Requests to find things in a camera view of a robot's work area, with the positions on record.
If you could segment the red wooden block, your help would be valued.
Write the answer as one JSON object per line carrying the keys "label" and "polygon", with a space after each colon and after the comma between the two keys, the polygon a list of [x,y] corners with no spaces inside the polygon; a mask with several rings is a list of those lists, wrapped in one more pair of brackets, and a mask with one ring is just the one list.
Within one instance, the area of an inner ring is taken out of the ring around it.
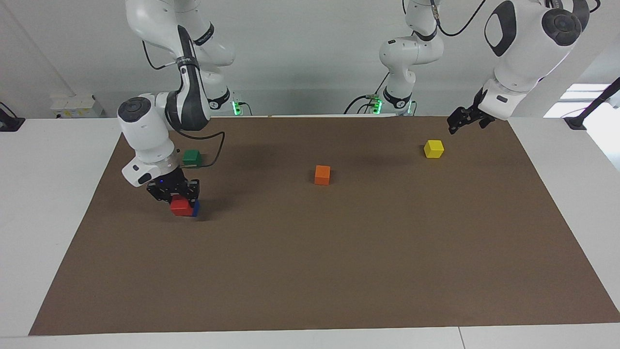
{"label": "red wooden block", "polygon": [[194,207],[192,203],[186,199],[186,197],[175,195],[172,196],[172,200],[169,204],[170,211],[175,216],[180,217],[193,217],[194,216]]}

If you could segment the white power box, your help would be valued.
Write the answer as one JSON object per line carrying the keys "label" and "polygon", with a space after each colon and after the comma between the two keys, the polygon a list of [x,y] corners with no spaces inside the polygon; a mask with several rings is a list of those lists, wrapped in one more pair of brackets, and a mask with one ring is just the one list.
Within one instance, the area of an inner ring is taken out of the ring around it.
{"label": "white power box", "polygon": [[94,95],[75,95],[52,99],[51,114],[55,118],[104,118],[106,113]]}

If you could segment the brown table mat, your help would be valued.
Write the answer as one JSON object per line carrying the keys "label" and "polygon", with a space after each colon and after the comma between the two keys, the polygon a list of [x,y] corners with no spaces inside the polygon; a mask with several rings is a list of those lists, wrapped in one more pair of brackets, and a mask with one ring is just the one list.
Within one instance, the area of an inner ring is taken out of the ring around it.
{"label": "brown table mat", "polygon": [[[31,335],[620,322],[509,122],[213,119],[197,217],[121,136]],[[428,140],[443,142],[427,159]],[[330,185],[314,184],[316,165]]]}

